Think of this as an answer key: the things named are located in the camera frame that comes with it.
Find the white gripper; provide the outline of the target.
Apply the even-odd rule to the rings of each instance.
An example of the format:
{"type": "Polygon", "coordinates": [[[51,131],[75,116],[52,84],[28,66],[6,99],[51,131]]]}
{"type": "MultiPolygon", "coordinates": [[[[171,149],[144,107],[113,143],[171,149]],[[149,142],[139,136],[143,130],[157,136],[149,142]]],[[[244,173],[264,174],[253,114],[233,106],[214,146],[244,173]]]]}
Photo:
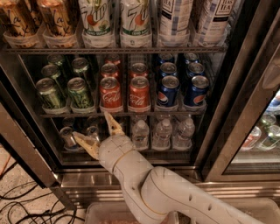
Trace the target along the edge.
{"type": "Polygon", "coordinates": [[[99,159],[100,164],[112,173],[117,161],[133,149],[133,143],[129,137],[125,136],[122,126],[109,112],[105,111],[104,115],[111,136],[101,144],[91,136],[84,136],[76,131],[73,137],[92,158],[99,159]]]}

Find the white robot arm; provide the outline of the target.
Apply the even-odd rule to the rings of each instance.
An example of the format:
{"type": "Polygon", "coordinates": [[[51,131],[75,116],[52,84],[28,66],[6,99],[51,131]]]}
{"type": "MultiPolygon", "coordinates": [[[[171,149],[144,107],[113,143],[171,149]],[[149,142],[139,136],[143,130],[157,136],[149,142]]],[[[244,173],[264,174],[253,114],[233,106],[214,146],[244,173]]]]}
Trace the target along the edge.
{"type": "Polygon", "coordinates": [[[109,137],[98,142],[79,132],[76,142],[119,181],[122,196],[141,224],[160,224],[177,211],[199,224],[263,224],[162,166],[153,166],[106,112],[109,137]]]}

